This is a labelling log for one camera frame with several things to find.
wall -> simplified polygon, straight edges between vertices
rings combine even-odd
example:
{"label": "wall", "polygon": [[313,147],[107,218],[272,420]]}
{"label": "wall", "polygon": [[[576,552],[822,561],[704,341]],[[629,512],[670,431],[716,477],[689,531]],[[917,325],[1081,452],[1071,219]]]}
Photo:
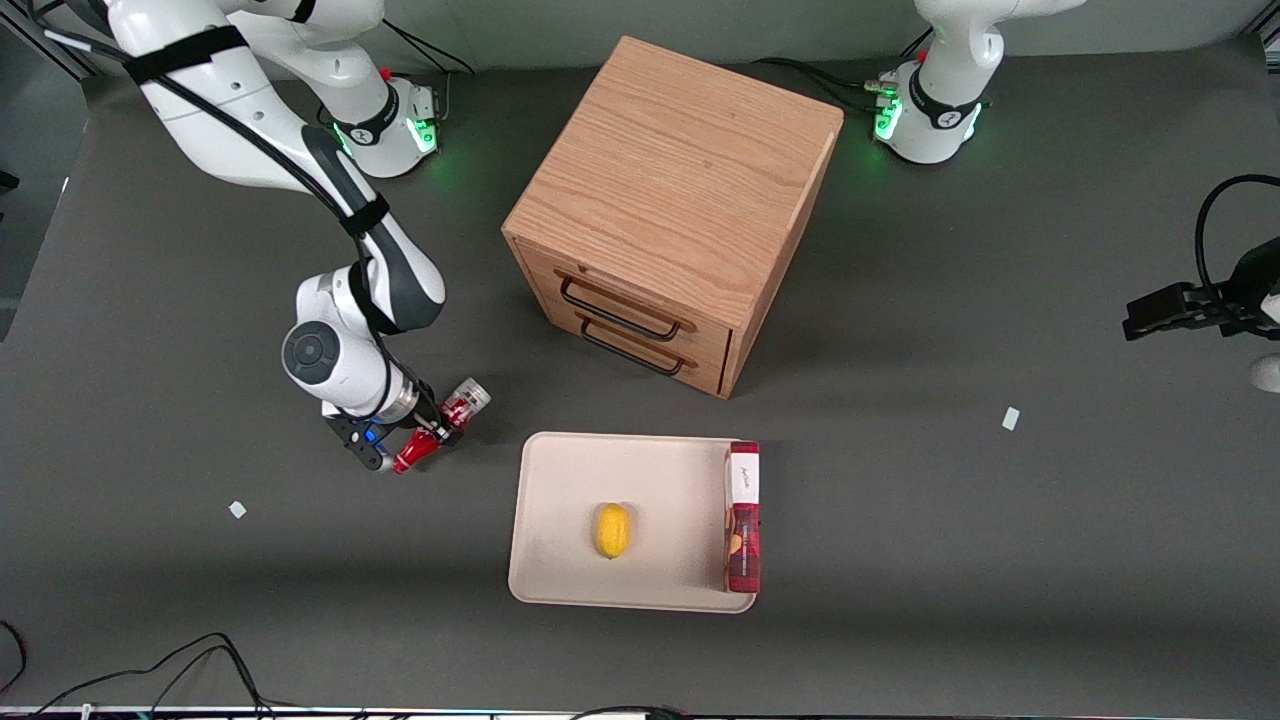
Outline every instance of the wall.
{"label": "wall", "polygon": [[0,26],[0,170],[17,176],[0,193],[0,341],[20,311],[63,181],[79,150],[88,111],[79,85]]}
{"label": "wall", "polygon": [[[1238,33],[1266,0],[1092,0],[1002,29],[1010,54],[1178,50]],[[908,0],[387,0],[387,18],[477,68],[598,65],[628,33],[713,61],[891,55],[924,29]],[[376,60],[422,60],[387,28]]]}

wooden cabinet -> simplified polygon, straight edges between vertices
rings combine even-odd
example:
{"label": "wooden cabinet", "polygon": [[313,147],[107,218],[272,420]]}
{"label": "wooden cabinet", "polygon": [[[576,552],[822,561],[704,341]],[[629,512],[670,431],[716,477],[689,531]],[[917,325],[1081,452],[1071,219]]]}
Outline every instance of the wooden cabinet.
{"label": "wooden cabinet", "polygon": [[623,37],[503,234],[553,324],[728,397],[842,120]]}

yellow lemon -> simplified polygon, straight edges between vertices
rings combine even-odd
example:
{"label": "yellow lemon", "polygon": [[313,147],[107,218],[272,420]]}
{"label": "yellow lemon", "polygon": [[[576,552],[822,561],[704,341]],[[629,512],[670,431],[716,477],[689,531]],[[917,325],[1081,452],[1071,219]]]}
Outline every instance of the yellow lemon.
{"label": "yellow lemon", "polygon": [[631,539],[631,518],[627,509],[611,502],[595,516],[595,548],[613,560],[622,555]]}

dark gray surface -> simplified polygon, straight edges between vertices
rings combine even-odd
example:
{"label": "dark gray surface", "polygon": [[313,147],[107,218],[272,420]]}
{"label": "dark gray surface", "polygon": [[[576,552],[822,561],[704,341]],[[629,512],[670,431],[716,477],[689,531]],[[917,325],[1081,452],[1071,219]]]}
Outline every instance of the dark gray surface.
{"label": "dark gray surface", "polygon": [[[851,117],[728,402],[553,329],[498,233],[590,77],[460,78],[444,152],[379,183],[451,293],[392,347],[494,396],[406,478],[362,470],[279,366],[296,284],[351,260],[342,232],[200,174],[134,90],[90,88],[0,347],[0,615],[32,647],[9,701],[221,629],[307,703],[1280,714],[1280,397],[1245,379],[1270,348],[1120,332],[1128,300],[1193,277],[1204,193],[1280,170],[1256,41],[1010,60],[938,168]],[[1224,197],[1219,273],[1276,233],[1276,200]],[[515,601],[520,450],[548,429],[760,439],[755,607]],[[243,702],[212,667],[175,700]]]}
{"label": "dark gray surface", "polygon": [[0,24],[0,170],[18,176],[0,193],[0,341],[70,172],[88,113],[79,82]]}

drawer handle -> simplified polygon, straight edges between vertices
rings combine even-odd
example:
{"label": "drawer handle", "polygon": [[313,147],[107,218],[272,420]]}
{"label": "drawer handle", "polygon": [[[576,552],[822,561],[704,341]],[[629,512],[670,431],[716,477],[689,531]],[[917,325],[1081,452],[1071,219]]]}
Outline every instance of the drawer handle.
{"label": "drawer handle", "polygon": [[672,375],[675,375],[676,373],[678,373],[680,369],[685,366],[685,360],[682,357],[676,357],[676,364],[673,366],[671,366],[671,368],[663,368],[662,365],[650,363],[650,361],[645,360],[644,357],[636,357],[635,355],[631,355],[630,352],[627,352],[626,350],[622,350],[621,347],[618,347],[616,345],[611,345],[611,343],[604,342],[603,340],[600,340],[598,337],[593,337],[590,333],[586,332],[586,328],[590,327],[590,324],[591,324],[591,319],[590,318],[582,318],[582,332],[581,332],[582,340],[585,340],[586,342],[590,342],[591,345],[595,345],[598,347],[603,347],[603,348],[608,350],[609,352],[612,352],[614,355],[618,355],[621,357],[626,357],[627,360],[631,360],[636,365],[640,365],[643,368],[648,368],[648,369],[653,370],[654,373],[658,373],[659,375],[667,375],[668,378],[672,377]]}
{"label": "drawer handle", "polygon": [[667,331],[666,333],[662,333],[662,334],[655,333],[655,332],[650,331],[649,328],[645,328],[643,325],[637,325],[637,324],[632,323],[631,320],[628,320],[626,318],[620,318],[618,315],[614,315],[613,313],[609,313],[608,310],[605,310],[603,307],[596,307],[595,305],[591,305],[590,302],[588,302],[585,300],[580,300],[577,297],[573,297],[572,295],[568,293],[568,287],[571,284],[573,284],[573,278],[566,275],[564,277],[564,282],[561,283],[561,297],[563,297],[566,302],[568,302],[570,305],[573,305],[575,307],[581,307],[582,310],[586,310],[588,313],[593,313],[595,315],[599,315],[599,316],[604,318],[605,320],[608,320],[608,322],[611,322],[611,323],[613,323],[616,325],[621,325],[621,327],[623,327],[623,328],[626,328],[626,329],[628,329],[628,331],[631,331],[631,332],[634,332],[636,334],[644,336],[644,337],[646,337],[649,340],[655,340],[658,342],[667,342],[671,338],[676,337],[676,332],[680,329],[680,323],[673,322],[673,323],[671,323],[671,329]]}

